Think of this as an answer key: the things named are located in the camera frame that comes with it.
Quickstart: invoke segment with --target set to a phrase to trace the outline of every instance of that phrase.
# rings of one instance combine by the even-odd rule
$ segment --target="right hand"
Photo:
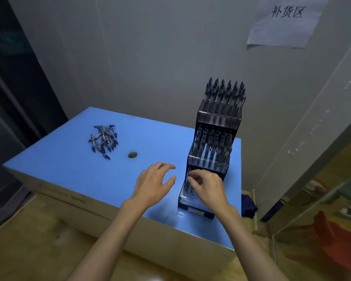
[[[217,174],[211,173],[208,170],[192,170],[187,179],[203,203],[213,213],[229,208],[222,180]]]

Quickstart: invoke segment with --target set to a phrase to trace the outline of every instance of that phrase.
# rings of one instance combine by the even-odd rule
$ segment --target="floor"
[[[244,220],[253,230],[253,220]],[[256,237],[268,250],[267,239]],[[34,197],[0,228],[0,280],[64,280],[95,240],[67,226],[40,198]],[[124,251],[111,280],[190,279]],[[212,280],[247,278],[236,258]]]

